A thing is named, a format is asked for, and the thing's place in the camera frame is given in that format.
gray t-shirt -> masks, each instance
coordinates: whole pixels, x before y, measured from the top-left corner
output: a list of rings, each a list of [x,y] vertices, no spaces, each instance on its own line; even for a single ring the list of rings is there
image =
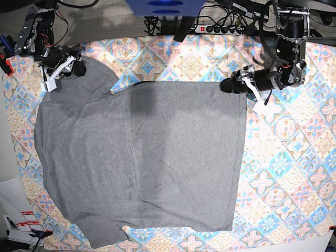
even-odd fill
[[[218,83],[118,81],[84,58],[84,77],[47,93],[35,125],[44,186],[92,248],[122,226],[231,230],[244,151],[246,96]]]

power strip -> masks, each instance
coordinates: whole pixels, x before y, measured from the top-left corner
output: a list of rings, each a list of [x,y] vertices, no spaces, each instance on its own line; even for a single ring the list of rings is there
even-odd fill
[[[222,34],[222,35],[242,35],[243,29],[240,27],[230,27],[230,26],[223,26],[221,28],[220,25],[197,25],[195,27],[195,33],[198,34]]]

red label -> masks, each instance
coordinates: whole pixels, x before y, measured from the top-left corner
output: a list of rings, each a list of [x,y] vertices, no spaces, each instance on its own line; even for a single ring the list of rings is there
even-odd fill
[[[28,222],[29,225],[40,225],[39,222],[36,222],[36,221],[32,221],[32,222]]]
[[[28,223],[26,223],[26,222],[21,222],[21,223],[15,223],[15,225],[18,226],[18,227],[22,227],[22,226],[27,226]]]
[[[34,215],[33,212],[29,211],[29,212],[21,212],[23,215]]]

table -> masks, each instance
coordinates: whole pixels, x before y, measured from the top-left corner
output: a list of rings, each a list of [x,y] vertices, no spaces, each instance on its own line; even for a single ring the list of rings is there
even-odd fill
[[[112,92],[148,80],[220,82],[245,65],[262,62],[264,53],[257,38],[244,36],[195,35],[181,44],[172,36],[120,38],[81,46],[83,55],[101,61],[120,77]],[[10,62],[15,73],[11,77],[2,74],[10,132],[29,203],[43,227],[54,232],[45,239],[46,249],[92,251],[83,233],[63,218],[43,186],[33,138],[44,95],[40,70],[31,58],[16,56]],[[336,50],[308,43],[306,62],[304,85],[271,95],[272,115],[258,116],[248,101],[231,232],[125,226],[130,242],[95,251],[226,251],[328,233],[336,223]]]

patterned tablecloth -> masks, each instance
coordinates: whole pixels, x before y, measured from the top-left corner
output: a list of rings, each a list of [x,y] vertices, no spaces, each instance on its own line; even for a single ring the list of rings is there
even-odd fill
[[[121,38],[82,46],[83,55],[103,62],[120,77],[113,92],[145,80],[218,82],[247,64],[262,61],[263,55],[257,40],[243,36],[190,36],[181,44],[169,36]],[[10,78],[2,74],[10,132],[26,196],[43,227],[54,232],[45,239],[46,248],[91,251],[83,233],[63,218],[43,186],[33,139],[44,95],[40,70],[30,58],[10,61],[15,73]],[[225,251],[328,233],[336,223],[336,50],[307,44],[306,61],[306,84],[273,92],[268,105],[273,115],[256,115],[248,101],[245,153],[231,232],[124,227],[130,242],[95,251]]]

